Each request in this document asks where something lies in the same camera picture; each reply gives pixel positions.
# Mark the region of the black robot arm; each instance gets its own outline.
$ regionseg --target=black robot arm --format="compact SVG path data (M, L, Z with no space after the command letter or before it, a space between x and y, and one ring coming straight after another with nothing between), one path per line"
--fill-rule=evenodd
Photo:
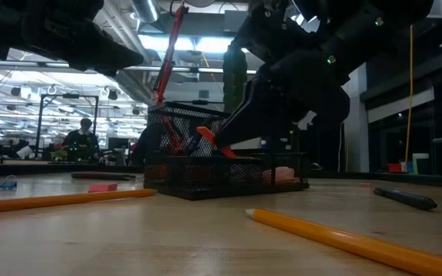
M143 62L93 23L104 0L0 0L0 59L10 48L114 76Z
M349 113L341 86L382 49L395 32L425 18L433 0L295 0L320 27L306 32L285 17L287 0L256 5L233 44L265 64L247 85L244 101L217 133L219 148L271 136L311 110L323 127Z

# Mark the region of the man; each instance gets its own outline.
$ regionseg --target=man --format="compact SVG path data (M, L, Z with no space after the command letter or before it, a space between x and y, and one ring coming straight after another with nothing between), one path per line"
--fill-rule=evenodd
M135 143L131 149L132 153L129 156L129 164L132 166L144 166L144 159L146 158L147 140L150 135L150 129L146 127L137 143Z
M68 148L82 148L83 150L98 150L98 139L97 137L90 131L91 125L93 123L88 118L83 118L80 122L81 128L79 130L71 131L62 146Z

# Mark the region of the pencil tip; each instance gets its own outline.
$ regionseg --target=pencil tip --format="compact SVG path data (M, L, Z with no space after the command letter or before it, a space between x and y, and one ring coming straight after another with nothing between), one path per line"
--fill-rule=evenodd
M245 210L245 213L246 213L246 215L249 217L249 218L252 218L253 217L253 213L255 212L255 209L247 209L247 210Z

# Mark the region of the red box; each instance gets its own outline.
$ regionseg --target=red box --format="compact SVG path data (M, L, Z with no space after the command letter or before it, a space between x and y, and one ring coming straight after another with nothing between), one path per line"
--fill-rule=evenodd
M400 163L398 164L388 164L388 172L389 173L401 173L402 168L400 166Z

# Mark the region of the black marker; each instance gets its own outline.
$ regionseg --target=black marker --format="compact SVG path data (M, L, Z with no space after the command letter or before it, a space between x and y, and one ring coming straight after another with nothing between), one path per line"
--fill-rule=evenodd
M424 211L431 210L437 207L437 204L436 202L434 202L434 200L425 196L418 196L408 192L402 192L393 189L375 188L374 194L393 199L398 202L402 202L404 204L413 206Z

